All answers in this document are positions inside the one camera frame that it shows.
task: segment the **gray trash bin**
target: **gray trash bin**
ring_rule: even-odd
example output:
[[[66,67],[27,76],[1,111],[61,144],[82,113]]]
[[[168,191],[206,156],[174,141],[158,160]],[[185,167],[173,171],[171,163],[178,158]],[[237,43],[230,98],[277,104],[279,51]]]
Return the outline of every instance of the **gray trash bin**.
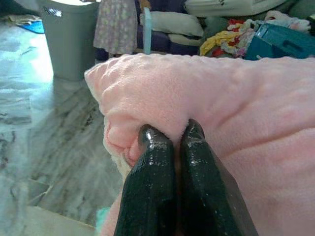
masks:
[[[98,2],[37,0],[54,78],[78,81],[95,63],[93,47]]]

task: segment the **yellow cloth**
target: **yellow cloth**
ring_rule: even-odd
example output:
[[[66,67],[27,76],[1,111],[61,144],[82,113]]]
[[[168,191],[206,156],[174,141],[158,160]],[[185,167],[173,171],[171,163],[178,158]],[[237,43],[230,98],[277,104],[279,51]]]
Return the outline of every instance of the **yellow cloth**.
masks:
[[[234,39],[241,35],[241,32],[222,31],[215,36],[208,38],[200,47],[200,55],[204,56],[215,46],[221,46],[223,42],[234,42]]]

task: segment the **purple sofa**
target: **purple sofa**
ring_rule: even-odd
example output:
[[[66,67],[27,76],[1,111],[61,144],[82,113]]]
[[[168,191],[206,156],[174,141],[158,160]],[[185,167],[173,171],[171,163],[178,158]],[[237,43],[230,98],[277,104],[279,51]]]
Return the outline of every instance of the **purple sofa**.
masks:
[[[151,4],[151,11],[173,11],[179,13],[186,13],[184,10],[184,3],[186,0],[149,0]],[[135,0],[137,14],[138,14],[138,36],[137,43],[138,48],[143,48],[142,32],[143,28],[140,25],[139,15],[141,13],[138,0]],[[176,55],[197,55],[198,47],[186,46],[178,43],[171,42],[168,35],[163,32],[153,31],[152,32],[152,51],[164,52],[168,54]],[[107,60],[108,54],[102,50],[96,50],[97,60]]]

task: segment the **floral dress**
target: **floral dress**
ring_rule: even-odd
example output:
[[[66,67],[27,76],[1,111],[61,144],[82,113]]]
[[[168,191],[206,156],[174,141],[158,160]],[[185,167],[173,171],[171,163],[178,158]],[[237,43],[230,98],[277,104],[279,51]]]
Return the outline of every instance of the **floral dress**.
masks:
[[[102,0],[94,46],[110,54],[132,54],[137,47],[137,25],[134,0]]]

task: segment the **pink towel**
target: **pink towel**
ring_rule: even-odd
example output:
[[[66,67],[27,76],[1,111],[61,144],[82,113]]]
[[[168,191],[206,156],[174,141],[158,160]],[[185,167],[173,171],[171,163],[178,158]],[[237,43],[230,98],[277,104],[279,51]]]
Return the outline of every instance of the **pink towel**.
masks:
[[[177,145],[193,118],[238,182],[260,236],[314,235],[314,58],[123,56],[87,71],[86,81],[124,177],[139,157],[142,125]],[[103,235],[112,235],[118,211],[119,201]]]

